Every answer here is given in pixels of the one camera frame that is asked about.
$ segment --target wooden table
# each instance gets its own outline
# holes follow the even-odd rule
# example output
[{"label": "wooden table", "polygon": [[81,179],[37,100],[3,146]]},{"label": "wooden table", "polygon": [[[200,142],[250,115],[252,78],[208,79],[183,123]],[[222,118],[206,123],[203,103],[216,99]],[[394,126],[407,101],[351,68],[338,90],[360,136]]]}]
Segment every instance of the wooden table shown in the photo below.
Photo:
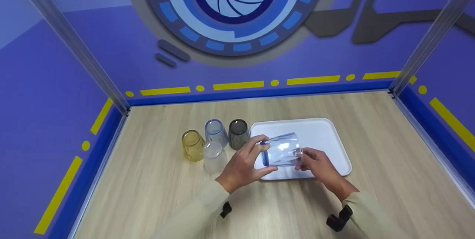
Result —
[{"label": "wooden table", "polygon": [[[188,129],[212,118],[259,121],[326,117],[353,165],[347,177],[414,238],[475,237],[475,210],[385,92],[134,107],[76,233],[77,238],[147,239],[185,207],[211,175],[182,156]],[[233,150],[227,149],[231,156]],[[315,180],[257,182],[229,199],[233,212],[198,238],[363,238],[349,222],[326,226],[338,200]]]}]

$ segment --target sleeve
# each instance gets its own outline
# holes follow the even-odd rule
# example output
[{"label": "sleeve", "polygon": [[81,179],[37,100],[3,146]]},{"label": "sleeve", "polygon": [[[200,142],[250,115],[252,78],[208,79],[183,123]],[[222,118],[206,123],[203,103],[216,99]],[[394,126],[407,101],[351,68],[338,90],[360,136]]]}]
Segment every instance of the sleeve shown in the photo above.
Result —
[{"label": "sleeve", "polygon": [[343,201],[353,211],[351,220],[369,239],[408,239],[409,236],[365,192],[354,192]]},{"label": "sleeve", "polygon": [[191,204],[170,219],[153,239],[192,239],[203,230],[212,217],[217,217],[229,193],[215,180],[208,183]]}]

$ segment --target yellow stripe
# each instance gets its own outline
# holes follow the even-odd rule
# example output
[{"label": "yellow stripe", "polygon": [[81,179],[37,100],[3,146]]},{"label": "yellow stripe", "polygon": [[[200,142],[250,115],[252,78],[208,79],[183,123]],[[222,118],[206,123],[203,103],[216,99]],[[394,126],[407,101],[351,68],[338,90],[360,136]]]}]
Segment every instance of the yellow stripe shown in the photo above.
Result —
[{"label": "yellow stripe", "polygon": [[76,172],[81,166],[82,161],[83,160],[79,158],[78,156],[74,158],[73,163],[71,163],[71,165],[69,166],[68,171],[66,172],[66,175],[64,175],[64,178],[61,181],[58,189],[56,190],[53,198],[49,202],[49,205],[46,208],[45,213],[43,213],[41,220],[36,226],[34,233],[45,234],[46,230],[48,229],[49,224],[51,223],[51,220],[56,214],[56,210],[58,210],[58,207],[61,204],[61,201],[63,200],[64,195],[66,194],[66,191],[68,191],[68,188],[71,185],[71,182],[73,181],[74,176],[76,176]]},{"label": "yellow stripe", "polygon": [[411,80],[409,80],[409,83],[414,84],[414,83],[416,83],[416,80],[417,80],[417,77],[416,77],[416,76],[412,76],[412,77],[411,77]]},{"label": "yellow stripe", "polygon": [[392,78],[397,77],[399,73],[400,71],[366,73],[364,74],[363,79]]},{"label": "yellow stripe", "polygon": [[322,76],[322,77],[301,77],[301,78],[289,78],[287,85],[300,85],[300,84],[314,84],[314,83],[326,83],[326,82],[338,82],[340,75],[335,76]]},{"label": "yellow stripe", "polygon": [[104,122],[105,117],[107,116],[107,113],[109,113],[110,108],[112,107],[112,100],[107,99],[105,102],[104,106],[102,107],[101,112],[97,116],[97,118],[94,121],[94,124],[92,125],[91,132],[96,135],[99,129],[102,126],[102,123]]},{"label": "yellow stripe", "polygon": [[437,98],[432,99],[429,104],[442,117],[445,122],[460,136],[460,138],[475,151],[475,136],[468,131],[465,126],[442,104]]},{"label": "yellow stripe", "polygon": [[150,95],[174,95],[174,94],[185,94],[191,92],[190,87],[175,87],[175,88],[163,88],[163,89],[152,89],[152,90],[141,90],[140,93],[143,96]]},{"label": "yellow stripe", "polygon": [[250,81],[250,82],[236,82],[213,85],[213,90],[235,90],[235,89],[248,89],[248,88],[262,88],[264,87],[264,81]]}]

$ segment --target blue cup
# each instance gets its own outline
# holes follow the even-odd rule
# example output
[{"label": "blue cup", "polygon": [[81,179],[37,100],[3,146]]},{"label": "blue cup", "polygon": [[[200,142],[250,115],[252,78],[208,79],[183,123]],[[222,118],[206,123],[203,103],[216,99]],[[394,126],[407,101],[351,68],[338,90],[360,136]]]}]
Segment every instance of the blue cup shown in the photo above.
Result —
[{"label": "blue cup", "polygon": [[295,133],[284,134],[268,141],[261,141],[261,145],[268,145],[269,149],[261,155],[264,166],[297,166],[302,164],[303,150],[300,148]]},{"label": "blue cup", "polygon": [[211,119],[205,125],[206,142],[215,141],[224,148],[227,145],[227,132],[218,119]]}]

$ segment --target plastic tray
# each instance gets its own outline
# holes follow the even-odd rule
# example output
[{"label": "plastic tray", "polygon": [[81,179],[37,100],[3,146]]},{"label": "plastic tray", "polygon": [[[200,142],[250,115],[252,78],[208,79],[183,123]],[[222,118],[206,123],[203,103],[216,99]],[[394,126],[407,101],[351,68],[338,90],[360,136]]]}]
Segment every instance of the plastic tray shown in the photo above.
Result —
[{"label": "plastic tray", "polygon": [[[269,138],[295,132],[300,146],[324,151],[336,170],[346,176],[351,172],[351,163],[336,132],[333,123],[326,118],[293,119],[257,122],[251,126],[251,136],[265,134]],[[263,168],[261,158],[256,159],[255,168]],[[262,180],[290,180],[313,178],[310,171],[296,171],[294,167],[279,167]]]}]

